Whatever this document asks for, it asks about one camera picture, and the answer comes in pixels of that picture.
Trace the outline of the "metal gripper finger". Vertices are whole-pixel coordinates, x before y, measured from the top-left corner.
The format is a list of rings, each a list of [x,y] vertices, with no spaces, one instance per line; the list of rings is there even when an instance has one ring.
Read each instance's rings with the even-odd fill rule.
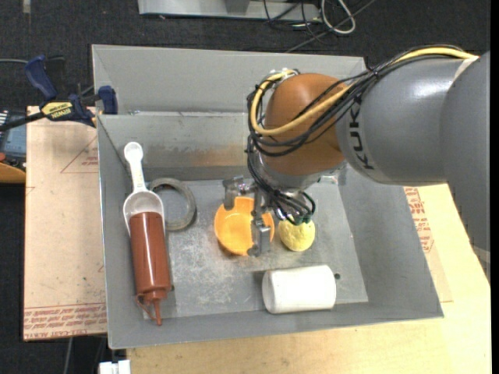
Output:
[[[223,204],[226,210],[232,210],[234,208],[236,197],[244,196],[250,192],[250,187],[246,184],[244,177],[241,175],[223,180],[222,185],[225,189]]]
[[[272,226],[263,219],[253,219],[250,225],[252,246],[247,250],[249,256],[258,257],[269,252],[271,248]]]

